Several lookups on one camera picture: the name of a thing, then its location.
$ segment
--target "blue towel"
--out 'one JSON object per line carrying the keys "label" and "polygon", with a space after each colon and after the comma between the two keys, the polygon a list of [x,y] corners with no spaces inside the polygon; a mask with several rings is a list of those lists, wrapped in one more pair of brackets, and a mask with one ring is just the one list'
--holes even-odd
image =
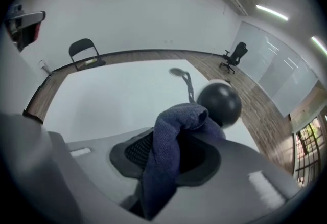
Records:
{"label": "blue towel", "polygon": [[176,191],[180,150],[176,137],[181,130],[196,130],[211,138],[225,138],[224,132],[196,103],[173,106],[162,112],[154,126],[153,145],[142,178],[142,205],[146,219],[152,219]]}

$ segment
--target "white table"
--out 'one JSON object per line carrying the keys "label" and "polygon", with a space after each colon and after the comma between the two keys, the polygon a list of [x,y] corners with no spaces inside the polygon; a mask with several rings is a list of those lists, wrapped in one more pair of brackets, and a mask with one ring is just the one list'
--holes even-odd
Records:
{"label": "white table", "polygon": [[[195,95],[208,83],[186,60],[128,62],[79,71],[59,87],[43,126],[60,133],[66,142],[153,127],[162,111],[189,101],[185,82],[169,74],[170,68],[190,73]],[[228,140],[259,151],[241,119],[224,131]]]}

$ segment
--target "black office chair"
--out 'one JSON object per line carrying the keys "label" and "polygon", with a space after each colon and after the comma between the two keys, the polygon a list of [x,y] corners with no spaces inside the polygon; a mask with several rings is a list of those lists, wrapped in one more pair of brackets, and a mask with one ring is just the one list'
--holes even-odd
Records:
{"label": "black office chair", "polygon": [[228,73],[230,73],[230,70],[233,71],[233,74],[235,74],[235,70],[233,70],[230,66],[237,66],[240,63],[241,58],[245,55],[245,53],[248,52],[247,48],[246,48],[246,44],[244,42],[240,42],[237,46],[235,51],[233,52],[233,54],[231,56],[229,56],[229,51],[226,51],[226,55],[223,55],[224,59],[227,60],[227,64],[226,63],[220,63],[219,67],[221,66],[225,66],[228,68]]}
{"label": "black office chair", "polygon": [[[73,56],[75,56],[77,53],[80,53],[83,50],[86,50],[86,49],[89,49],[92,47],[95,49],[95,51],[97,53],[97,55],[95,56],[95,62],[92,62],[90,64],[84,64],[78,68],[76,66],[76,63],[73,60]],[[90,40],[88,38],[78,40],[78,41],[74,42],[73,44],[71,44],[71,46],[69,47],[69,55],[70,55],[77,71],[91,69],[91,68],[95,68],[98,66],[104,66],[106,64],[106,62],[103,59],[101,59],[99,52],[97,51],[96,46],[94,46],[92,40]]]}

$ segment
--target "wooden floor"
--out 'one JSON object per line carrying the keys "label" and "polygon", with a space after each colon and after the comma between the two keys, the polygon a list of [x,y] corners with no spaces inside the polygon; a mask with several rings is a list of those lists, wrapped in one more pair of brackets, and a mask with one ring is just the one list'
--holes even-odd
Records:
{"label": "wooden floor", "polygon": [[[140,60],[186,59],[207,79],[228,79],[242,99],[241,118],[254,138],[260,152],[270,161],[293,173],[293,140],[291,123],[283,118],[268,96],[238,68],[235,74],[219,68],[223,58],[207,53],[185,51],[144,51],[120,53],[103,58],[107,64]],[[74,66],[57,71],[42,87],[28,112],[42,120],[57,89],[65,77],[75,72]]]}

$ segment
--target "black sphere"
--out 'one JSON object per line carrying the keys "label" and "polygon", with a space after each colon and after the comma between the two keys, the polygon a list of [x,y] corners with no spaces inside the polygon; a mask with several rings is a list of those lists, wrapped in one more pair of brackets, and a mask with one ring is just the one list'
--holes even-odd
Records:
{"label": "black sphere", "polygon": [[223,83],[208,85],[199,95],[197,103],[209,111],[209,117],[219,126],[231,126],[241,115],[239,94]]}

